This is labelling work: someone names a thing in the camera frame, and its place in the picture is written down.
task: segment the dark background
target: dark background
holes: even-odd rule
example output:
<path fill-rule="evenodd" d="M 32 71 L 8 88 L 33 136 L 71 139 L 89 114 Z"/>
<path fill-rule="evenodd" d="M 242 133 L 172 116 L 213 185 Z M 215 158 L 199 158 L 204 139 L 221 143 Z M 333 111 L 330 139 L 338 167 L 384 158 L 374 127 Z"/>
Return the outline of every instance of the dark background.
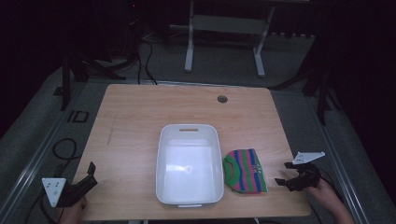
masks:
<path fill-rule="evenodd" d="M 135 2 L 139 8 L 131 14 L 121 0 L 111 4 L 107 1 L 1 1 L 0 136 L 47 76 L 59 68 L 67 41 L 72 40 L 74 46 L 95 59 L 109 60 L 110 54 L 123 55 L 134 49 L 133 44 L 124 49 L 115 39 L 125 39 L 125 23 L 140 13 L 146 24 L 164 40 L 169 36 L 169 24 L 188 22 L 188 1 Z M 347 7 L 279 7 L 270 31 L 286 33 L 286 36 L 317 36 L 304 66 L 318 66 L 328 59 L 330 51 L 335 52 L 330 85 L 336 90 L 395 203 L 396 186 L 391 179 L 396 159 L 396 6 L 384 0 L 351 0 L 344 2 L 344 6 Z M 209 12 L 214 8 L 216 4 L 203 3 L 198 9 Z M 225 15 L 244 13 L 241 7 L 226 8 Z M 249 15 L 260 17 L 261 14 Z M 290 22 L 289 16 L 299 19 Z M 128 34 L 126 41 L 134 43 L 133 38 L 134 34 Z"/>

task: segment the gray carpet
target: gray carpet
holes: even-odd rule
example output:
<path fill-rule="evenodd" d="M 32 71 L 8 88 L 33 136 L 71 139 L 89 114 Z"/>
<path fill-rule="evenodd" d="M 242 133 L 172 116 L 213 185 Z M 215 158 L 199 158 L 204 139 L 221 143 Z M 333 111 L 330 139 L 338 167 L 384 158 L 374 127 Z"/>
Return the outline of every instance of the gray carpet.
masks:
<path fill-rule="evenodd" d="M 168 44 L 155 43 L 154 35 L 148 37 L 147 40 L 153 46 L 148 68 L 160 84 L 180 82 L 248 87 L 268 87 L 293 77 L 313 41 L 313 39 L 303 37 L 286 39 L 275 35 L 267 38 L 262 54 L 267 75 L 259 78 L 256 76 L 252 50 L 245 42 L 244 46 L 236 47 L 224 44 L 223 41 L 198 39 L 192 72 L 185 73 L 184 60 L 187 48 L 184 34 L 175 36 Z M 142 60 L 145 62 L 149 56 L 149 45 L 142 45 L 140 51 Z M 120 72 L 120 75 L 128 78 L 126 81 L 117 81 L 117 83 L 136 83 L 137 66 Z M 39 165 L 32 182 L 27 184 L 26 190 L 21 191 L 23 194 L 21 201 L 15 204 L 16 210 L 11 211 L 9 223 L 23 222 L 29 206 L 39 193 L 41 177 L 53 175 L 56 166 L 63 162 L 56 159 L 50 152 L 55 142 L 66 137 L 73 138 L 78 144 L 77 154 L 83 152 L 106 86 L 116 81 L 100 75 L 92 75 L 89 83 L 73 82 L 73 101 L 65 112 L 59 111 L 62 99 L 52 95 L 55 88 L 61 85 L 60 83 L 61 70 L 58 70 L 47 79 L 21 117 L 0 140 L 2 164 L 0 199 L 2 203 L 6 202 L 7 196 L 14 190 L 20 174 L 36 152 L 48 151 L 43 153 L 43 163 Z M 283 91 L 272 91 L 293 155 L 298 151 L 325 151 L 328 156 L 315 161 L 315 164 L 327 170 L 339 191 L 345 192 L 345 187 L 340 185 L 340 177 L 334 171 L 328 153 L 329 142 L 325 136 L 327 134 L 332 140 L 330 147 L 335 148 L 339 155 L 337 159 L 343 164 L 366 216 L 363 220 L 357 220 L 357 223 L 396 223 L 396 209 L 376 176 L 359 137 L 355 134 L 345 114 L 331 105 L 332 110 L 326 112 L 327 126 L 323 129 L 312 112 L 313 109 L 315 110 L 316 99 L 307 99 L 300 94 L 303 85 L 302 81 Z M 71 110 L 89 111 L 88 121 L 86 123 L 67 122 Z M 59 145 L 59 150 L 66 152 L 71 147 L 65 142 Z M 72 180 L 77 166 L 78 161 L 73 161 L 67 168 L 64 176 L 69 181 Z M 322 222 L 332 223 L 329 214 L 311 198 L 310 201 L 318 211 Z M 318 223 L 314 214 L 309 217 L 269 219 L 281 223 Z M 33 210 L 29 220 L 29 223 L 46 222 L 38 206 Z"/>

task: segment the metal stand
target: metal stand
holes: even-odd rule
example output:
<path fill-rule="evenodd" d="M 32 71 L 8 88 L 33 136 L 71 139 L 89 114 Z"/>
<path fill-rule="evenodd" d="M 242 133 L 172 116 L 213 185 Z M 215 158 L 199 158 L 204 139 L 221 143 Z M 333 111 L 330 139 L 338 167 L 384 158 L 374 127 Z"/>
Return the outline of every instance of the metal stand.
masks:
<path fill-rule="evenodd" d="M 298 74 L 297 76 L 280 83 L 279 85 L 268 87 L 268 90 L 281 91 L 286 87 L 304 79 L 308 78 L 307 83 L 303 87 L 304 96 L 313 96 L 315 91 L 319 88 L 319 98 L 318 98 L 318 119 L 321 124 L 326 125 L 324 119 L 324 111 L 326 110 L 326 95 L 328 88 L 328 79 L 329 79 L 329 68 L 320 68 L 311 70 L 309 72 Z"/>
<path fill-rule="evenodd" d="M 115 73 L 111 72 L 107 68 L 103 67 L 101 64 L 97 63 L 94 59 L 89 58 L 81 52 L 71 52 L 71 50 L 66 47 L 64 51 L 62 67 L 63 67 L 63 78 L 62 78 L 62 107 L 61 110 L 65 111 L 67 105 L 70 102 L 70 70 L 73 71 L 74 76 L 77 81 L 88 81 L 89 75 L 85 69 L 85 64 L 89 64 L 91 67 L 99 70 L 104 75 L 116 79 L 125 80 L 126 77 L 120 77 Z"/>
<path fill-rule="evenodd" d="M 254 60 L 257 68 L 257 75 L 264 77 L 264 67 L 262 65 L 262 47 L 271 19 L 274 15 L 275 7 L 270 7 L 266 20 L 252 20 L 228 17 L 215 17 L 206 15 L 194 15 L 194 1 L 190 1 L 190 25 L 189 25 L 189 45 L 187 47 L 186 63 L 184 70 L 192 70 L 192 59 L 194 53 L 193 32 L 194 30 L 207 30 L 217 32 L 229 32 L 239 34 L 261 35 L 259 45 L 253 49 Z"/>

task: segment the colorful cloth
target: colorful cloth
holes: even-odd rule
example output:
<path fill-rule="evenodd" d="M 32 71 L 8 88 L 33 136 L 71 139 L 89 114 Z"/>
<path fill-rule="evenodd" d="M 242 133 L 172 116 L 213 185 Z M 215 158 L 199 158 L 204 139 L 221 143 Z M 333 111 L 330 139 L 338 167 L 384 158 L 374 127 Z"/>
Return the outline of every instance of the colorful cloth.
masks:
<path fill-rule="evenodd" d="M 262 166 L 254 148 L 237 149 L 223 160 L 225 183 L 234 191 L 244 194 L 267 192 Z"/>

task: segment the black cable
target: black cable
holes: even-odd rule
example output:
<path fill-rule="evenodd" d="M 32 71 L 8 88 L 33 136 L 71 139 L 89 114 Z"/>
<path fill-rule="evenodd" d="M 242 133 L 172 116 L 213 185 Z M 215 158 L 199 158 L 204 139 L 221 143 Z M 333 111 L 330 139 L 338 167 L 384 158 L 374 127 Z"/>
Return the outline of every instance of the black cable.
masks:
<path fill-rule="evenodd" d="M 140 85 L 140 72 L 142 71 L 142 60 L 140 54 L 137 54 L 137 60 L 139 61 L 139 71 L 137 72 L 137 84 Z"/>
<path fill-rule="evenodd" d="M 62 218 L 63 215 L 64 215 L 64 208 L 62 209 L 62 212 L 61 212 L 61 214 L 59 215 L 59 218 L 58 218 L 58 222 L 57 222 L 57 223 L 61 222 L 61 218 Z"/>
<path fill-rule="evenodd" d="M 332 182 L 330 182 L 328 179 L 326 179 L 324 176 L 321 176 L 320 178 L 332 187 L 332 190 L 334 190 L 335 195 L 337 195 L 337 197 L 341 201 L 341 203 L 344 203 L 344 199 L 341 196 L 341 194 L 338 192 L 338 190 L 335 188 L 335 185 Z"/>
<path fill-rule="evenodd" d="M 33 209 L 35 208 L 35 205 L 38 203 L 38 201 L 40 200 L 41 197 L 44 196 L 44 192 L 43 190 L 41 190 L 40 194 L 38 195 L 38 197 L 35 199 L 35 201 L 32 203 L 32 205 L 30 206 L 26 216 L 25 216 L 25 220 L 24 223 L 27 224 L 29 222 L 29 217 L 32 214 Z"/>
<path fill-rule="evenodd" d="M 57 153 L 57 151 L 56 151 L 56 147 L 57 147 L 60 143 L 62 143 L 62 142 L 64 142 L 64 141 L 70 141 L 70 142 L 73 143 L 73 153 L 72 153 L 72 155 L 71 155 L 70 157 L 68 157 L 68 158 L 67 158 L 67 157 L 63 157 L 63 156 L 60 156 L 60 155 Z M 64 138 L 64 139 L 61 139 L 61 140 L 59 140 L 58 142 L 56 142 L 56 143 L 53 145 L 53 147 L 52 147 L 52 153 L 53 153 L 53 155 L 54 155 L 56 158 L 60 159 L 60 160 L 66 161 L 66 164 L 64 165 L 64 169 L 66 169 L 66 167 L 70 164 L 70 162 L 71 162 L 72 160 L 81 158 L 81 156 L 76 156 L 76 152 L 77 152 L 77 143 L 76 143 L 76 141 L 75 141 L 74 139 L 72 139 L 72 138 Z"/>
<path fill-rule="evenodd" d="M 39 200 L 40 210 L 43 213 L 44 217 L 46 217 L 49 224 L 56 224 L 55 220 L 52 219 L 52 217 L 50 216 L 50 214 L 48 214 L 46 208 L 44 207 L 44 202 L 43 202 L 44 195 L 46 194 L 43 194 Z"/>
<path fill-rule="evenodd" d="M 64 141 L 70 141 L 70 142 L 73 143 L 73 152 L 72 152 L 72 154 L 71 154 L 70 157 L 63 157 L 63 156 L 59 155 L 58 152 L 57 152 L 57 149 L 56 149 L 57 146 L 58 146 L 59 144 L 61 144 L 62 142 L 64 142 Z M 60 159 L 60 160 L 66 161 L 66 164 L 64 165 L 64 167 L 62 168 L 62 170 L 57 170 L 57 172 L 56 172 L 56 174 L 55 174 L 56 176 L 62 176 L 62 174 L 63 174 L 63 172 L 64 172 L 64 169 L 70 164 L 70 162 L 71 162 L 72 160 L 76 160 L 76 159 L 81 158 L 81 156 L 76 156 L 76 152 L 77 152 L 77 143 L 76 143 L 76 141 L 75 141 L 74 139 L 72 139 L 72 138 L 64 138 L 64 139 L 61 139 L 61 140 L 57 141 L 57 142 L 53 145 L 53 147 L 52 147 L 52 153 L 53 153 L 53 155 L 54 155 L 56 158 Z M 25 217 L 25 220 L 24 220 L 24 223 L 25 223 L 25 224 L 27 224 L 27 223 L 29 222 L 29 217 L 30 217 L 30 215 L 32 214 L 32 211 L 33 211 L 33 209 L 35 208 L 35 206 L 37 205 L 37 203 L 38 203 L 39 206 L 40 206 L 40 210 L 41 210 L 42 214 L 44 215 L 44 217 L 46 217 L 47 221 L 48 221 L 50 224 L 56 224 L 56 223 L 59 222 L 59 221 L 56 222 L 55 220 L 53 220 L 53 218 L 52 218 L 52 217 L 50 216 L 50 214 L 47 212 L 47 210 L 46 210 L 46 208 L 45 208 L 45 206 L 44 206 L 44 202 L 43 202 L 43 198 L 44 198 L 45 195 L 47 195 L 47 194 L 46 194 L 46 191 L 45 191 L 44 189 L 41 189 L 40 194 L 39 194 L 38 197 L 35 199 L 35 201 L 32 203 L 32 205 L 30 206 L 30 208 L 29 208 L 29 210 L 28 210 L 28 213 L 26 214 L 26 217 Z"/>
<path fill-rule="evenodd" d="M 326 176 L 330 179 L 330 181 L 332 182 L 332 186 L 334 186 L 334 181 L 332 181 L 332 177 L 330 176 L 330 174 L 327 172 L 327 171 L 325 171 L 324 169 L 322 169 L 322 168 L 318 168 L 320 171 L 322 171 L 323 173 L 325 173 L 326 174 Z"/>
<path fill-rule="evenodd" d="M 312 211 L 314 212 L 315 216 L 317 217 L 318 223 L 319 223 L 319 224 L 322 224 L 321 219 L 320 219 L 320 216 L 319 216 L 317 210 L 315 210 L 314 206 L 312 206 L 311 203 L 310 203 L 309 205 L 311 206 Z"/>
<path fill-rule="evenodd" d="M 146 41 L 146 40 L 142 40 L 142 42 L 145 43 L 145 44 L 147 44 L 147 45 L 149 45 L 149 47 L 150 47 L 150 52 L 149 52 L 149 55 L 148 55 L 148 59 L 146 60 L 146 66 L 144 66 L 144 67 L 146 68 L 146 74 L 147 74 L 148 77 L 151 79 L 151 82 L 153 82 L 153 84 L 158 85 L 157 81 L 155 80 L 155 78 L 152 76 L 152 74 L 151 74 L 150 71 L 149 71 L 149 59 L 151 58 L 153 47 L 152 47 L 152 45 L 151 45 L 148 41 Z"/>

